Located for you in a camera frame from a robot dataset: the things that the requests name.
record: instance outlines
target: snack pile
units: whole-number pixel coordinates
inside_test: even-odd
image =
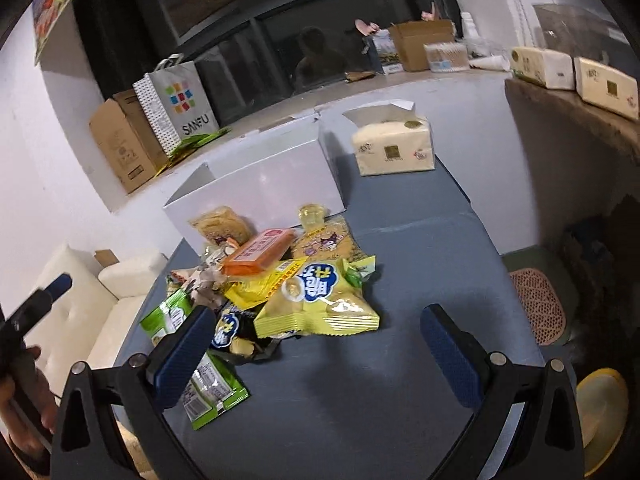
[[[362,283],[375,271],[341,216],[324,220],[321,205],[300,208],[302,230],[253,234],[228,207],[191,225],[207,240],[201,263],[166,277],[167,300],[140,325],[154,346],[175,332],[195,306],[216,313],[214,336],[182,396],[195,430],[249,393],[227,367],[268,360],[289,337],[354,335],[376,330],[378,314]]]

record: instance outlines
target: bag handle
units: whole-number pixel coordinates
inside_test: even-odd
[[[157,72],[158,70],[164,70],[165,68],[170,68],[172,66],[180,65],[183,59],[184,54],[171,54],[167,59],[163,59],[160,63],[158,63],[158,65],[156,65],[154,72]]]

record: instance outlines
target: orange package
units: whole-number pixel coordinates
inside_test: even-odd
[[[271,269],[296,237],[292,229],[267,229],[222,261],[227,276],[251,276]]]

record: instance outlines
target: yellow round object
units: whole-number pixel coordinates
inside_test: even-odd
[[[596,370],[578,384],[575,401],[588,477],[607,461],[625,429],[629,410],[625,380],[612,368]]]

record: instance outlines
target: blue logo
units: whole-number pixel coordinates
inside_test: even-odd
[[[231,340],[238,333],[240,322],[236,314],[225,314],[220,317],[216,325],[216,333],[213,336],[211,345],[215,348],[226,348],[231,344]]]
[[[338,274],[329,264],[310,264],[299,274],[305,283],[305,301],[316,301],[331,294]]]

